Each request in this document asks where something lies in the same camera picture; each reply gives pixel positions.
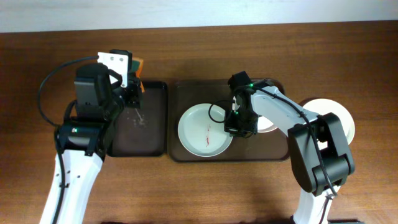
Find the brown table surface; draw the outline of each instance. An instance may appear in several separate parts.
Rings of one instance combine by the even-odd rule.
[[[129,49],[151,79],[278,79],[296,102],[340,102],[356,125],[356,164],[329,219],[398,220],[398,21],[0,34],[0,222],[37,223],[55,150],[36,93],[56,66]],[[61,122],[77,66],[49,81],[44,110]],[[290,217],[300,187],[285,162],[178,164],[107,157],[85,223],[237,223]]]

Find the black tray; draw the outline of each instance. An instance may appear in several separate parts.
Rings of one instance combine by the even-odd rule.
[[[272,80],[283,93],[283,86]],[[287,137],[279,129],[248,139],[234,138],[221,154],[200,157],[187,151],[178,138],[178,121],[191,106],[232,99],[227,80],[186,80],[170,88],[169,140],[167,153],[177,162],[283,161],[289,158]]]
[[[116,121],[113,157],[161,156],[167,147],[167,85],[143,81],[142,108],[126,108]]]

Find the red mark on plate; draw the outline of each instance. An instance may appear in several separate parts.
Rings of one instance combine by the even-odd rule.
[[[210,142],[209,142],[210,128],[211,128],[211,126],[210,126],[210,124],[209,124],[209,125],[207,126],[207,136],[206,136],[207,145],[206,145],[206,147],[209,146],[209,144],[210,144]]]

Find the white wall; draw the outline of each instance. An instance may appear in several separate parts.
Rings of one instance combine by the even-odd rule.
[[[0,32],[398,19],[398,0],[0,0]]]

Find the wooden table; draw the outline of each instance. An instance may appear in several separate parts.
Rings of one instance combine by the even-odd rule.
[[[129,49],[143,77],[253,78],[295,101],[325,97],[353,115],[356,171],[330,219],[398,220],[398,22],[0,34],[0,222],[37,223],[53,176],[52,127],[36,108],[42,79],[71,59]],[[77,66],[49,81],[46,113],[61,122]],[[85,223],[237,223],[290,217],[300,187],[285,162],[178,164],[168,156],[107,157]]]

